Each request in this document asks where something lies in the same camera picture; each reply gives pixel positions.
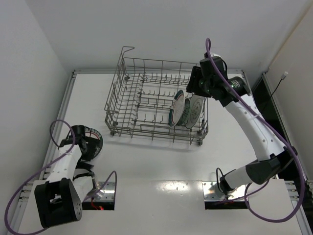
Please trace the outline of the large white plate blue rim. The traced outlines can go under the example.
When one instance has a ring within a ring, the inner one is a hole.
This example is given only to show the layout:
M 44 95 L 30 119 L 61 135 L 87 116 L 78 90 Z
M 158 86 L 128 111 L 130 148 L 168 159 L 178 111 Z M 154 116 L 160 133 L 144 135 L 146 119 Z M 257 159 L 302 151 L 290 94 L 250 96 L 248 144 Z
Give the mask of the large white plate blue rim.
M 203 97 L 199 95 L 192 95 L 190 98 L 190 111 L 185 122 L 185 127 L 191 129 L 199 120 L 203 108 Z

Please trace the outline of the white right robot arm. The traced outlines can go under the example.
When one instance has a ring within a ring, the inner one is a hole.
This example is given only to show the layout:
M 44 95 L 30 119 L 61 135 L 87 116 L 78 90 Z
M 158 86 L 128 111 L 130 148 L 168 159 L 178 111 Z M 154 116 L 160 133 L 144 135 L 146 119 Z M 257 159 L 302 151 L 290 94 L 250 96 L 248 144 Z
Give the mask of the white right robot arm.
M 219 189 L 228 194 L 234 189 L 256 183 L 261 185 L 284 170 L 296 154 L 294 147 L 287 146 L 278 139 L 272 130 L 263 124 L 263 116 L 250 95 L 249 87 L 240 77 L 227 78 L 227 66 L 220 56 L 207 54 L 194 66 L 187 85 L 187 92 L 202 97 L 213 98 L 232 114 L 256 155 L 256 160 L 235 169 L 220 178 Z

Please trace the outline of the small teal patterned plate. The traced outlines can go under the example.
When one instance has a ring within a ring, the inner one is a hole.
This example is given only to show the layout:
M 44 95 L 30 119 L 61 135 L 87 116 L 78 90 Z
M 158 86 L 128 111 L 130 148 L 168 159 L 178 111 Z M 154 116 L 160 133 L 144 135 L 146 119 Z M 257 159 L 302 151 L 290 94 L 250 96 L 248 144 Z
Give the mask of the small teal patterned plate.
M 186 98 L 183 113 L 177 123 L 178 126 L 182 126 L 185 124 L 189 115 L 189 111 L 190 111 L 190 99 Z

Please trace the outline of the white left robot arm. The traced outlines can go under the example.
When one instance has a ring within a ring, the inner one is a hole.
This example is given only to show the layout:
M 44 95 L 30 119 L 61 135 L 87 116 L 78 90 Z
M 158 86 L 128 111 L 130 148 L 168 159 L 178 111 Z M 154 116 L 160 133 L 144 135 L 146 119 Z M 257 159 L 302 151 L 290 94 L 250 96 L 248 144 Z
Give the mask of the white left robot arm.
M 59 157 L 44 184 L 34 190 L 43 228 L 79 221 L 82 202 L 95 189 L 93 161 L 103 146 L 95 129 L 74 125 L 58 147 Z

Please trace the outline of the white plate green red rim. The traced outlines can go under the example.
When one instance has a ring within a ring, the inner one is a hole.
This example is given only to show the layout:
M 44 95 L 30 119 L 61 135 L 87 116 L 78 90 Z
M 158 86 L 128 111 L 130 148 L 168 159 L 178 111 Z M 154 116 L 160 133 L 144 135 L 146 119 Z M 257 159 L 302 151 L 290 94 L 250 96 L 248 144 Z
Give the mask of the white plate green red rim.
M 180 117 L 184 111 L 185 106 L 185 95 L 183 90 L 179 90 L 172 102 L 172 106 L 170 107 L 170 113 L 168 118 L 168 124 L 170 127 L 174 127 L 177 125 Z

